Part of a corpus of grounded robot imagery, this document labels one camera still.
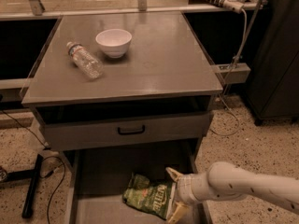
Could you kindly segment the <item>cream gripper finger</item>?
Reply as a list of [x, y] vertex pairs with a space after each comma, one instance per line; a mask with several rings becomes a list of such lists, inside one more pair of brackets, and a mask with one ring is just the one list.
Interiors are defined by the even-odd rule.
[[174, 202], [166, 222], [168, 224], [177, 224], [189, 211], [189, 206], [183, 202]]
[[165, 170], [168, 172], [169, 176], [172, 178], [174, 182], [178, 182], [179, 179], [182, 177], [182, 173], [171, 167], [166, 167]]

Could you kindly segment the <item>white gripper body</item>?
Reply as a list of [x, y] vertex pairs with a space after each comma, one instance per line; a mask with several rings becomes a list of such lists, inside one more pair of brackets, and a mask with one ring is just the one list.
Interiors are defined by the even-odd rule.
[[178, 199], [194, 205], [209, 198], [209, 185], [206, 173], [183, 175], [177, 182]]

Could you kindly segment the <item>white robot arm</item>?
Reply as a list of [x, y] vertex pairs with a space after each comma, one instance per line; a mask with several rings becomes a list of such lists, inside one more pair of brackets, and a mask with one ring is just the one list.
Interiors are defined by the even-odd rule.
[[192, 206], [204, 201], [233, 201], [251, 195], [299, 214], [299, 180], [279, 175], [255, 174], [225, 161], [200, 174], [182, 174], [167, 167], [174, 181], [168, 224], [177, 224]]

